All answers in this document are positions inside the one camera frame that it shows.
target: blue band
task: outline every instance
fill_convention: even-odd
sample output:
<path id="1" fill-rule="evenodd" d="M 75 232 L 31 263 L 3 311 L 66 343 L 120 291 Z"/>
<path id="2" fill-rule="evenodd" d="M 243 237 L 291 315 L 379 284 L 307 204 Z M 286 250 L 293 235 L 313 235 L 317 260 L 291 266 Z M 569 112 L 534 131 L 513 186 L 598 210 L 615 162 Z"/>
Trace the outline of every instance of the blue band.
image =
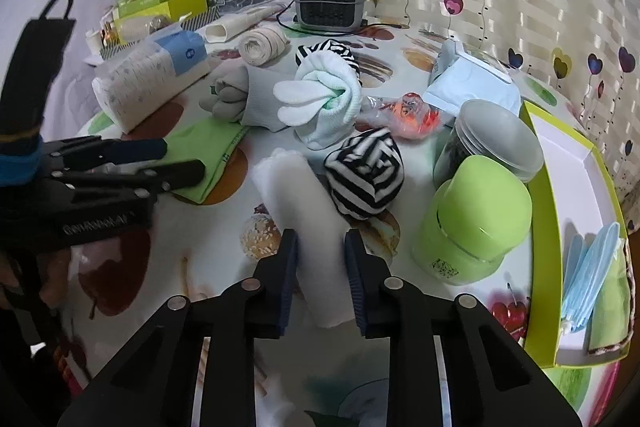
<path id="1" fill-rule="evenodd" d="M 36 149 L 27 156 L 7 156 L 0 154 L 0 187 L 11 187 L 29 183 L 40 164 L 42 136 L 38 136 Z"/>

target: screw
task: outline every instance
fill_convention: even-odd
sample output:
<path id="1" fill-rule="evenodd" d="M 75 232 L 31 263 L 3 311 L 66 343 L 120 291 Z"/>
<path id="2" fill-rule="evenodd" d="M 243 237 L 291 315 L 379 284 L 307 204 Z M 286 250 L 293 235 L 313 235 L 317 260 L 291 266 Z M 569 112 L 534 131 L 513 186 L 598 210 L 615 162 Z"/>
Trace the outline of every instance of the screw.
<path id="1" fill-rule="evenodd" d="M 166 305 L 170 310 L 175 312 L 181 310 L 187 305 L 187 299 L 182 295 L 175 295 L 166 302 Z"/>
<path id="2" fill-rule="evenodd" d="M 404 285 L 402 279 L 398 279 L 398 277 L 387 277 L 385 279 L 385 286 L 390 290 L 399 290 Z"/>
<path id="3" fill-rule="evenodd" d="M 478 301 L 476 300 L 476 298 L 473 295 L 469 295 L 467 293 L 458 297 L 458 302 L 460 303 L 460 306 L 462 306 L 463 308 L 469 308 L 469 309 L 475 308 L 476 304 L 478 304 Z"/>
<path id="4" fill-rule="evenodd" d="M 240 283 L 242 289 L 248 292 L 252 292 L 260 288 L 260 281 L 255 277 L 249 277 Z"/>

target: black and white striped sock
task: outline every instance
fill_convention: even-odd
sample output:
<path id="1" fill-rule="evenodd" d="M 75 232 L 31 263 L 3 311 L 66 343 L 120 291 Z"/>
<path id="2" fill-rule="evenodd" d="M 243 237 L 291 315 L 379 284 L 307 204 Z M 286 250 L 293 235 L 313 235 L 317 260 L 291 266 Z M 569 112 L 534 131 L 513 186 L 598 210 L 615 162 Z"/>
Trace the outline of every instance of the black and white striped sock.
<path id="1" fill-rule="evenodd" d="M 344 58 L 351 69 L 356 72 L 358 80 L 360 80 L 360 66 L 358 65 L 356 59 L 353 57 L 351 50 L 348 49 L 348 47 L 344 44 L 340 44 L 340 42 L 334 41 L 333 39 L 319 42 L 318 44 L 315 44 L 313 46 L 298 46 L 298 50 L 296 51 L 296 64 L 300 65 L 300 62 L 302 62 L 303 58 L 307 57 L 313 52 L 321 50 L 334 52 L 335 54 L 340 55 L 340 57 Z"/>
<path id="2" fill-rule="evenodd" d="M 338 211 L 356 219 L 382 212 L 404 182 L 402 156 L 387 128 L 345 140 L 324 167 Z"/>

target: face mask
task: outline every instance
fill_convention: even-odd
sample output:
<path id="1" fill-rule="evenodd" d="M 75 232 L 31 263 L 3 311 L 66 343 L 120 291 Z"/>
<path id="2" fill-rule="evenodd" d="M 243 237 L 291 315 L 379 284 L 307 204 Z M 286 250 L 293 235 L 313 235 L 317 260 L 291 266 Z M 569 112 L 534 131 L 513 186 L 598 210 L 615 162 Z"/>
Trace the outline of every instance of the face mask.
<path id="1" fill-rule="evenodd" d="M 620 224 L 602 227 L 587 248 L 580 234 L 574 235 L 567 254 L 562 308 L 563 335 L 583 330 L 589 319 L 609 266 L 622 246 Z"/>

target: clear plastic jar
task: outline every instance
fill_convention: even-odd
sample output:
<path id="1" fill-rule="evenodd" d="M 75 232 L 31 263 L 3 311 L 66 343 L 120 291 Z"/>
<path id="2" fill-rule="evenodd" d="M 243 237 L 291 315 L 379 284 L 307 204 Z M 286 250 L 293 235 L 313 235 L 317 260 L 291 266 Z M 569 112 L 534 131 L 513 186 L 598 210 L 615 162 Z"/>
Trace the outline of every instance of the clear plastic jar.
<path id="1" fill-rule="evenodd" d="M 507 167 L 523 183 L 542 168 L 544 156 L 533 131 L 511 111 L 486 100 L 467 100 L 433 168 L 440 187 L 452 179 L 472 154 L 487 156 Z"/>

